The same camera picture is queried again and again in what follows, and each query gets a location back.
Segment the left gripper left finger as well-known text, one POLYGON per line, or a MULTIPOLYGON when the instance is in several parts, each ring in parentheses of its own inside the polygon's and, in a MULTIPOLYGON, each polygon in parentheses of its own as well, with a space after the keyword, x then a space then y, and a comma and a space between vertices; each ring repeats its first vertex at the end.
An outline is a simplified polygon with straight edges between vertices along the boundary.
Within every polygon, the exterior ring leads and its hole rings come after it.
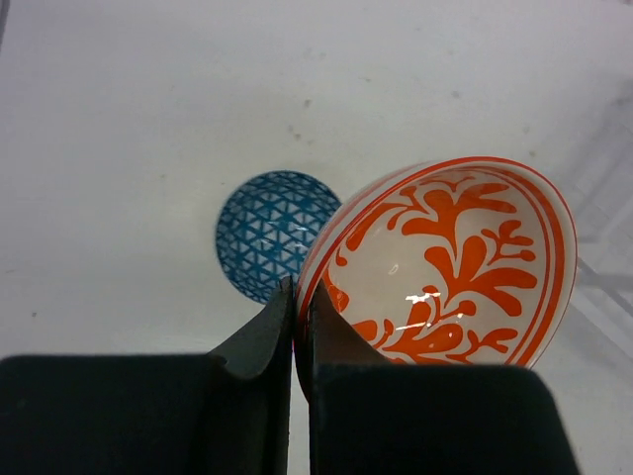
POLYGON ((5 474, 283 474, 293 283, 199 354, 1 362, 5 474))

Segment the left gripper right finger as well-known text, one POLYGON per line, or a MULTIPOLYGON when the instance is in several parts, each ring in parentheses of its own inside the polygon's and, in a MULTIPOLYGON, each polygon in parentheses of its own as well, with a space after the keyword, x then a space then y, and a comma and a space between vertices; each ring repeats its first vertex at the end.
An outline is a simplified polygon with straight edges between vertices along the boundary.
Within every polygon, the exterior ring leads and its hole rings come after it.
POLYGON ((575 474, 555 401, 532 371, 389 362, 318 286, 296 361, 315 474, 575 474))

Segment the orange floral bowl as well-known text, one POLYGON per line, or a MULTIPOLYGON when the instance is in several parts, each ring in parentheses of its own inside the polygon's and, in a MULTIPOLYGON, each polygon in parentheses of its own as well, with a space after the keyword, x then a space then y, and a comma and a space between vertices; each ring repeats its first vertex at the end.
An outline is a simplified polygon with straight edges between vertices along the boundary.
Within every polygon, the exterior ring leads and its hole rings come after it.
POLYGON ((310 248, 298 370, 318 288, 388 360, 530 367, 565 316, 577 262, 570 207, 530 166, 470 156, 398 169, 347 200, 310 248))

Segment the blue triangle pattern bowl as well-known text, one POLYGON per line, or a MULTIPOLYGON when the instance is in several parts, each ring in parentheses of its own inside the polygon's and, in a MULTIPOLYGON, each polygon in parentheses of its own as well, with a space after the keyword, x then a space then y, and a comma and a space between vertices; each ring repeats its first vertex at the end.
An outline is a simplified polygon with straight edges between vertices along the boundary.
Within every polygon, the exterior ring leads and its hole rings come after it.
POLYGON ((340 206, 327 185, 299 171, 248 179, 228 197, 215 227, 226 279, 246 298, 266 303, 278 281, 299 276, 318 233, 340 206))

